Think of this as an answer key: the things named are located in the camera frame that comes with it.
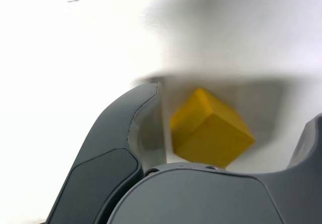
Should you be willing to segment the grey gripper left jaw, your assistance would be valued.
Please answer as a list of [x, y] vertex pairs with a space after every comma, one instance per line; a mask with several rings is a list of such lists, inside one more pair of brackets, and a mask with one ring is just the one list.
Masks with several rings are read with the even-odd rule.
[[166, 161], [161, 84], [137, 86], [91, 127], [47, 223], [106, 223], [144, 173]]

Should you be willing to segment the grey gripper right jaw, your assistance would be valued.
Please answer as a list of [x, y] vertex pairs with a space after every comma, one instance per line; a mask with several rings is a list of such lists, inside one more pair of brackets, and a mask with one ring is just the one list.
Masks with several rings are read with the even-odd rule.
[[108, 223], [321, 223], [321, 116], [306, 124], [287, 169], [171, 166], [130, 189]]

